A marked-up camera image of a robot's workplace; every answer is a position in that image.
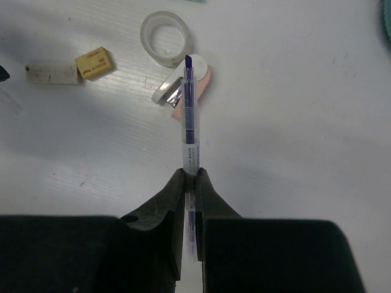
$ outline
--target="pink and white stapler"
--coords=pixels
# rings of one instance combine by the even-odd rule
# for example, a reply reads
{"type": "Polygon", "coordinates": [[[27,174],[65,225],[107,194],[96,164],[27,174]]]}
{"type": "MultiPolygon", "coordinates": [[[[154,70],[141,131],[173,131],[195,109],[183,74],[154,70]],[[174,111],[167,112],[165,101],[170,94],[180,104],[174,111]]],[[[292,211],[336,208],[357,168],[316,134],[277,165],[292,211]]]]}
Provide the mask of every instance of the pink and white stapler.
{"type": "MultiPolygon", "coordinates": [[[[197,81],[197,100],[202,95],[210,80],[210,69],[204,58],[197,54],[190,55],[194,67],[194,77],[197,81]]],[[[181,80],[183,79],[183,68],[185,61],[170,74],[170,76],[160,85],[156,92],[152,95],[152,101],[158,104],[164,100],[169,103],[174,111],[171,117],[181,121],[181,104],[182,104],[182,88],[181,80]]]]}

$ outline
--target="roll of tape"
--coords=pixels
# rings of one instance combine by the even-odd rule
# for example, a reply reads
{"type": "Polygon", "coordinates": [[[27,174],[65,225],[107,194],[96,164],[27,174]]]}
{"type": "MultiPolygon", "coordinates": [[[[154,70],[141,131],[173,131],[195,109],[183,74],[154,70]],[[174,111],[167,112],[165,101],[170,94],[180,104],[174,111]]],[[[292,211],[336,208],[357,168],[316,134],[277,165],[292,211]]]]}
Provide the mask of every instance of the roll of tape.
{"type": "Polygon", "coordinates": [[[165,67],[177,67],[179,63],[185,58],[186,55],[191,53],[192,40],[190,36],[190,30],[186,23],[176,14],[168,11],[157,11],[149,16],[142,22],[140,30],[141,43],[146,52],[154,58],[156,62],[165,67]],[[173,57],[164,57],[157,54],[151,47],[150,38],[153,31],[159,26],[173,26],[176,27],[185,40],[185,44],[180,53],[173,57]]]}

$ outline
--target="white tabletop surface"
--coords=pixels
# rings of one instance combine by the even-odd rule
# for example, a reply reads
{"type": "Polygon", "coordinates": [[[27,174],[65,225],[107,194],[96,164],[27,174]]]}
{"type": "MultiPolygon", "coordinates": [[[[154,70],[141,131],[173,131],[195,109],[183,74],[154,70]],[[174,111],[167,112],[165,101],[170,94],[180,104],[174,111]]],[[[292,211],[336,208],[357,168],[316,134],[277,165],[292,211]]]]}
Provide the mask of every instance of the white tabletop surface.
{"type": "MultiPolygon", "coordinates": [[[[0,99],[23,111],[0,104],[0,213],[121,216],[181,167],[180,124],[150,100],[172,70],[139,40],[144,18],[168,10],[212,70],[201,166],[216,191],[245,217],[334,221],[368,291],[390,292],[391,50],[381,9],[377,0],[1,0],[0,64],[11,79],[0,99]],[[26,82],[29,60],[99,46],[117,71],[80,86],[26,82]]],[[[177,284],[201,292],[200,264],[185,261],[177,284]]]]}

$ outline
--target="pen label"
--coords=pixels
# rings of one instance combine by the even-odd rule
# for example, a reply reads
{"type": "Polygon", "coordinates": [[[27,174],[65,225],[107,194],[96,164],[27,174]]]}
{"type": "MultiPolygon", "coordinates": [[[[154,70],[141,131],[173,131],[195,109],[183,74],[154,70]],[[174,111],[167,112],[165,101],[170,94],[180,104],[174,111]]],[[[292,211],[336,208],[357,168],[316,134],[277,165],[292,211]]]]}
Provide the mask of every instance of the pen label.
{"type": "Polygon", "coordinates": [[[192,176],[197,176],[200,168],[200,143],[182,144],[183,170],[192,176]]]}

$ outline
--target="teal fabric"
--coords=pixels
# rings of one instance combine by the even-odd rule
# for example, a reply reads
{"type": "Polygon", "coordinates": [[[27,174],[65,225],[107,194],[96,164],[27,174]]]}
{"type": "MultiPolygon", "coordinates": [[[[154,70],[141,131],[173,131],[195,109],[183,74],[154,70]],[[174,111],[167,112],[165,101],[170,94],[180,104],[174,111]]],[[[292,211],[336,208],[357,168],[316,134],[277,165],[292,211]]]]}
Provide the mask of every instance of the teal fabric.
{"type": "Polygon", "coordinates": [[[391,0],[384,0],[384,23],[389,38],[391,38],[391,0]]]}

